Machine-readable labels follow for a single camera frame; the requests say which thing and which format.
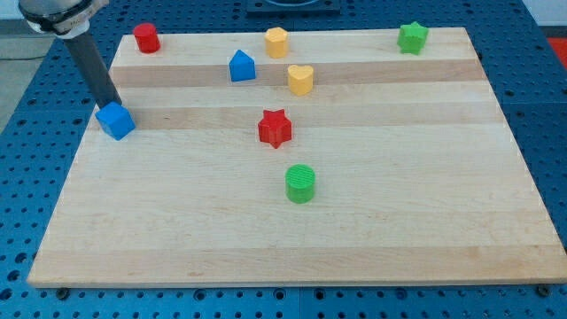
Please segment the robot arm end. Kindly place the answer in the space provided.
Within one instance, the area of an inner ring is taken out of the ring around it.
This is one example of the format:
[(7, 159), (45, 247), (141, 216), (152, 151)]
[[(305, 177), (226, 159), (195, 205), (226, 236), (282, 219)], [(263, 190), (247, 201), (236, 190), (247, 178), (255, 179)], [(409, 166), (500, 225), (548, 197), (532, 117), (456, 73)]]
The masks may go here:
[(109, 0), (19, 0), (18, 8), (34, 31), (64, 35), (109, 3)]

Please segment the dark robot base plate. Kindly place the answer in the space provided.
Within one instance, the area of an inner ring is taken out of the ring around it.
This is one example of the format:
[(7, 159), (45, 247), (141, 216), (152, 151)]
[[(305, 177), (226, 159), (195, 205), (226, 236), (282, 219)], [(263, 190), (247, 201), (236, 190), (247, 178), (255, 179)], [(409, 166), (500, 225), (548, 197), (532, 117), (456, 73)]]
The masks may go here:
[(341, 0), (247, 0), (248, 15), (264, 15), (270, 13), (338, 13)]

